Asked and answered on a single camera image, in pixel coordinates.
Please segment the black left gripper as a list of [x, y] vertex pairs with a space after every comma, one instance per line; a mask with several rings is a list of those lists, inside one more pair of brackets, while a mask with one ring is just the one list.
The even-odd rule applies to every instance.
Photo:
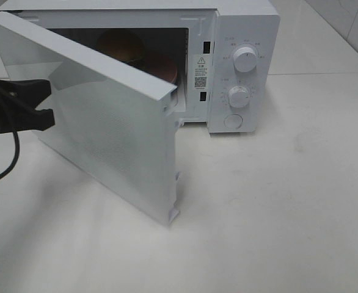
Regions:
[[38, 106], [51, 95], [50, 82], [45, 79], [5, 81], [0, 79], [0, 134], [19, 131], [45, 131], [55, 125], [52, 109], [9, 109], [8, 94], [28, 106]]

